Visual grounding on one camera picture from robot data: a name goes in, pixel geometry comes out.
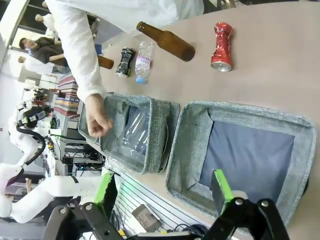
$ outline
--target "bottle cap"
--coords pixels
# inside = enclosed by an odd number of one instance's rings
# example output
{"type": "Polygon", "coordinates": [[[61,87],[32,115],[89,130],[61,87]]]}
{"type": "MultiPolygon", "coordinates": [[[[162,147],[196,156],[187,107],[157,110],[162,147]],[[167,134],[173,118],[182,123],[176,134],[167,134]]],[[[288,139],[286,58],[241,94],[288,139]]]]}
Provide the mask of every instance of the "bottle cap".
{"type": "Polygon", "coordinates": [[[135,82],[137,84],[146,84],[147,83],[147,78],[143,76],[137,76],[135,82]]]}
{"type": "Polygon", "coordinates": [[[140,31],[140,28],[142,27],[143,24],[144,24],[144,22],[143,22],[143,21],[140,21],[140,22],[136,25],[136,29],[137,29],[138,31],[140,31]]]}

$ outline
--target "person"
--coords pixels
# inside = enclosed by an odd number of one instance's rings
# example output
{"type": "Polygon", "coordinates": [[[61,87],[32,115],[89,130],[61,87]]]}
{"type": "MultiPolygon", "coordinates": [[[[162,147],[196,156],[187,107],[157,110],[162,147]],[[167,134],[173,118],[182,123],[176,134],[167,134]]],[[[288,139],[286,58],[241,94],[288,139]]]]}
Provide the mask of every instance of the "person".
{"type": "Polygon", "coordinates": [[[43,23],[53,34],[53,37],[55,39],[58,39],[58,33],[57,30],[55,28],[55,20],[54,20],[54,16],[52,16],[52,14],[47,14],[44,16],[41,16],[40,14],[35,15],[35,20],[37,22],[41,22],[43,23]]]}
{"type": "Polygon", "coordinates": [[[68,66],[64,50],[61,47],[61,41],[48,37],[40,37],[38,40],[33,41],[23,37],[19,42],[19,46],[21,49],[30,49],[32,56],[43,64],[51,62],[59,66],[68,66]]]}
{"type": "Polygon", "coordinates": [[[204,13],[202,0],[45,0],[62,41],[64,56],[78,84],[78,97],[86,105],[88,132],[93,137],[108,133],[112,121],[105,115],[98,58],[86,11],[125,32],[144,21],[162,27],[204,13]]]}
{"type": "Polygon", "coordinates": [[[53,74],[68,74],[71,71],[67,66],[59,66],[52,62],[44,64],[30,56],[20,56],[18,58],[18,62],[24,64],[25,69],[28,71],[35,72],[40,75],[47,75],[48,77],[57,78],[57,76],[53,74]]]}

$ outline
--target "black shirt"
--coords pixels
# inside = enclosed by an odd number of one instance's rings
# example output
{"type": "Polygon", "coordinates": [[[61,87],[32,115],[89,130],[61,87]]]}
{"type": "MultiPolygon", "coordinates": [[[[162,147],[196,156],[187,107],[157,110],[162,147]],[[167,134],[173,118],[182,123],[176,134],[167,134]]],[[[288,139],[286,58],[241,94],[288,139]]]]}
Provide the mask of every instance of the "black shirt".
{"type": "MultiPolygon", "coordinates": [[[[55,40],[47,37],[40,37],[35,41],[37,47],[31,49],[31,53],[35,59],[38,59],[40,62],[47,64],[49,63],[49,58],[52,56],[60,55],[64,53],[61,45],[55,45],[55,40]]],[[[60,66],[67,66],[67,60],[65,58],[51,61],[54,64],[60,66]]]]}

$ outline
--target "white lab coat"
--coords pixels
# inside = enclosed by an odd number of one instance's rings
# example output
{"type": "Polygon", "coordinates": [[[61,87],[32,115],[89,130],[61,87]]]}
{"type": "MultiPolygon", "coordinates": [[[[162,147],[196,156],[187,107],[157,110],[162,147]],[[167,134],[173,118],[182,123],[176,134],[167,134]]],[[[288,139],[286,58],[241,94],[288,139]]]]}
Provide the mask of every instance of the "white lab coat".
{"type": "Polygon", "coordinates": [[[24,61],[25,69],[40,75],[50,75],[52,73],[52,70],[54,69],[54,66],[55,64],[52,62],[44,64],[32,56],[27,56],[24,61]]]}
{"type": "Polygon", "coordinates": [[[144,21],[162,27],[177,20],[202,15],[203,0],[45,0],[62,41],[64,56],[78,84],[78,97],[105,94],[86,12],[125,32],[144,21]]]}

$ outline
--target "white wall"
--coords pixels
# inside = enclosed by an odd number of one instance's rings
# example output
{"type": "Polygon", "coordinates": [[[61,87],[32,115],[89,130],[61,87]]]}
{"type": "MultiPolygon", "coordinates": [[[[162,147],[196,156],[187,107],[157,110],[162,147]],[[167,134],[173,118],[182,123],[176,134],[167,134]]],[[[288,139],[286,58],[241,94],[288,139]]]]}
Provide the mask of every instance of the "white wall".
{"type": "MultiPolygon", "coordinates": [[[[21,150],[10,142],[8,134],[8,119],[17,103],[22,100],[24,91],[24,83],[18,81],[22,69],[18,58],[22,54],[9,49],[0,72],[0,128],[3,128],[0,132],[0,162],[2,163],[15,164],[23,155],[21,150]]],[[[25,168],[25,171],[43,173],[43,168],[32,163],[25,168]]]]}
{"type": "Polygon", "coordinates": [[[5,57],[6,51],[7,51],[7,47],[6,47],[5,42],[2,38],[2,35],[0,33],[0,69],[1,69],[3,59],[5,57]]]}

